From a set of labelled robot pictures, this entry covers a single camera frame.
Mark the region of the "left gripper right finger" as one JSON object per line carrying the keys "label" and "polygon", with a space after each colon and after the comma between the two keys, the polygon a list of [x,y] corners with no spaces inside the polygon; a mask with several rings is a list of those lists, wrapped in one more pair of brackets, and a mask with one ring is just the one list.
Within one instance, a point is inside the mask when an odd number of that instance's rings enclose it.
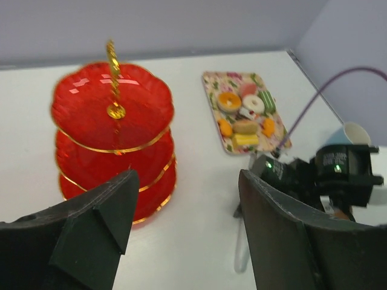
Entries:
{"label": "left gripper right finger", "polygon": [[258,289],[385,289],[386,226],[338,219],[248,170],[239,196]]}

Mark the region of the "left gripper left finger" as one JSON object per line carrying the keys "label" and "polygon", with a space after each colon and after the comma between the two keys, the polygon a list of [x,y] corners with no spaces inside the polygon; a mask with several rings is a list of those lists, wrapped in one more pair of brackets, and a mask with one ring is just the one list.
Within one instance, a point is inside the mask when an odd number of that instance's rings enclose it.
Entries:
{"label": "left gripper left finger", "polygon": [[138,190],[138,173],[127,170],[75,198],[2,222],[1,288],[111,289]]}

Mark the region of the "metal tongs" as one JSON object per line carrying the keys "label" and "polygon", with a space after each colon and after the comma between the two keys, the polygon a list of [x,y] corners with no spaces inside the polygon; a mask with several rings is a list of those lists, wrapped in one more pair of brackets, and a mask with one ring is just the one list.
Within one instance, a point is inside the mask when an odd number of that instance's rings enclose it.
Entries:
{"label": "metal tongs", "polygon": [[236,238],[236,249],[234,258],[234,270],[236,273],[244,273],[250,258],[249,245],[247,241],[244,218],[242,216],[241,203],[238,204],[234,211],[233,217],[239,220],[238,235]]}

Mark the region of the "red three-tier cake stand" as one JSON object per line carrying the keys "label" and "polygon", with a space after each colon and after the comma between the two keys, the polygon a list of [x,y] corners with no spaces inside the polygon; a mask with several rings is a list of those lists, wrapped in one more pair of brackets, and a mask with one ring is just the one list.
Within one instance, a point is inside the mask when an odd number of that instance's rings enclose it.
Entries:
{"label": "red three-tier cake stand", "polygon": [[177,184],[172,93],[147,69],[120,62],[111,40],[106,55],[53,89],[59,187],[71,199],[135,170],[140,185],[133,222],[139,224],[169,202]]}

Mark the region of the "floral serving tray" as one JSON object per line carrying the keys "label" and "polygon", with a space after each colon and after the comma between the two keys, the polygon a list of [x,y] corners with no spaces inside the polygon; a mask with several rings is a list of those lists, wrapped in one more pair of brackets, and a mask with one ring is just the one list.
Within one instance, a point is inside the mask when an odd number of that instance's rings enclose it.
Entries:
{"label": "floral serving tray", "polygon": [[286,136],[276,100],[257,73],[206,71],[201,78],[227,153],[270,152]]}

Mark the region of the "white frosted donut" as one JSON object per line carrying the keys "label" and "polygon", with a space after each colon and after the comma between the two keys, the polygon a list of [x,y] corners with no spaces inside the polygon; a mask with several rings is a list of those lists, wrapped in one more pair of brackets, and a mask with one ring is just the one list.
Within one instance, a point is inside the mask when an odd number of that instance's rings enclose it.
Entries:
{"label": "white frosted donut", "polygon": [[248,110],[256,114],[262,114],[265,111],[264,102],[257,96],[249,94],[242,99],[242,105]]}

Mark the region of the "orange glazed donut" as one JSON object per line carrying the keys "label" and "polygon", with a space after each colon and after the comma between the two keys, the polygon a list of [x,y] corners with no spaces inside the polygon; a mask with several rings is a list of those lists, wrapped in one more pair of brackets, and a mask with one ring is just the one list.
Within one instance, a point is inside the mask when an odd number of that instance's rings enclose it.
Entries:
{"label": "orange glazed donut", "polygon": [[223,92],[217,97],[218,107],[225,113],[233,114],[242,106],[241,99],[232,92]]}

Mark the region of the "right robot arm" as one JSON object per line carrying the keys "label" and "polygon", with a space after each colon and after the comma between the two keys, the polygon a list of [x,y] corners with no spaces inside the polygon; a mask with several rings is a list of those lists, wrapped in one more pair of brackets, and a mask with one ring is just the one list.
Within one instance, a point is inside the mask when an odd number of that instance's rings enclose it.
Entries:
{"label": "right robot arm", "polygon": [[268,156],[255,156],[249,170],[276,190],[323,210],[328,197],[334,209],[353,219],[353,207],[386,204],[386,178],[372,171],[372,158],[380,149],[367,144],[332,144],[321,147],[304,161],[283,163]]}

